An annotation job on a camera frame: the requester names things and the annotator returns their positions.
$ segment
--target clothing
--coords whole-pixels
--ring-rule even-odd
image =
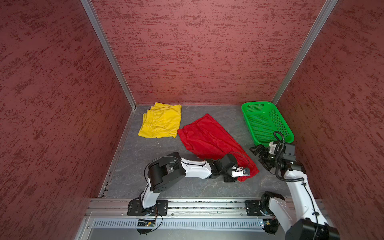
[[[155,103],[143,114],[143,124],[139,136],[146,138],[176,138],[180,128],[181,105]]]
[[[256,164],[249,158],[243,148],[209,114],[179,129],[178,133],[187,150],[201,159],[217,160],[223,158],[229,152],[239,152],[243,154],[246,158],[241,154],[231,153],[236,157],[239,167],[246,167],[249,160],[248,167],[251,175],[248,177],[239,177],[238,180],[240,182],[259,173]]]

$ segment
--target red textured wall panel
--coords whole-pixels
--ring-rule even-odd
[[[0,3],[0,239],[72,240],[130,107],[79,0]]]
[[[278,103],[343,239],[384,239],[383,13],[339,0]]]
[[[324,0],[94,0],[138,103],[271,100]]]

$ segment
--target black mounting plate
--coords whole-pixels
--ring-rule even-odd
[[[247,216],[253,217],[268,217],[268,216],[274,216],[274,214],[271,215],[265,215],[262,214],[261,207],[260,207],[260,201],[259,200],[246,200],[245,201],[245,208],[247,210]]]
[[[162,215],[166,216],[168,211],[168,200],[157,200],[156,205],[149,209],[143,209],[141,207],[141,202],[139,199],[134,199],[129,202],[128,205],[128,216],[154,216],[156,215],[156,208],[157,212]]]

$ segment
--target textured wallpaper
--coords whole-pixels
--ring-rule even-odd
[[[0,3],[0,239],[73,240],[130,106],[79,0]]]
[[[93,0],[137,103],[271,101],[324,0]]]
[[[384,239],[383,13],[339,0],[278,103],[342,239]]]

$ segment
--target metal corner post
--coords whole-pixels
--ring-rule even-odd
[[[127,81],[126,81],[126,79],[125,79],[125,77],[121,71],[121,68],[119,66],[119,63],[117,62],[117,59],[113,53],[113,50],[112,50],[111,46],[109,45],[107,36],[104,33],[104,30],[101,26],[99,18],[97,17],[96,11],[92,5],[91,0],[80,0],[80,1],[81,1],[82,5],[85,9],[85,12],[88,15],[89,20],[91,21],[91,24],[92,24],[92,26],[96,32],[97,37],[100,40],[100,43],[101,43],[101,45],[105,51],[105,54],[107,55],[109,62],[111,63],[112,68],[115,71],[115,74],[116,74],[116,76],[117,76],[117,78],[121,84],[121,87],[122,87],[128,101],[129,101],[129,104],[131,105],[131,108],[136,109],[136,102],[133,99],[133,95],[132,95],[131,91],[129,90]]]
[[[287,88],[289,82],[292,80],[293,75],[299,68],[301,62],[303,61],[305,55],[311,48],[314,40],[319,34],[320,30],[327,21],[329,15],[331,14],[333,8],[335,7],[338,0],[326,0],[323,7],[321,8],[319,15],[317,16],[315,22],[312,25],[311,30],[309,31],[307,37],[305,38],[303,45],[301,46],[299,52],[296,55],[296,58],[293,60],[291,67],[289,68],[287,74],[285,75],[279,89],[277,90],[275,96],[272,99],[273,104],[277,104],[283,95],[285,89]]]

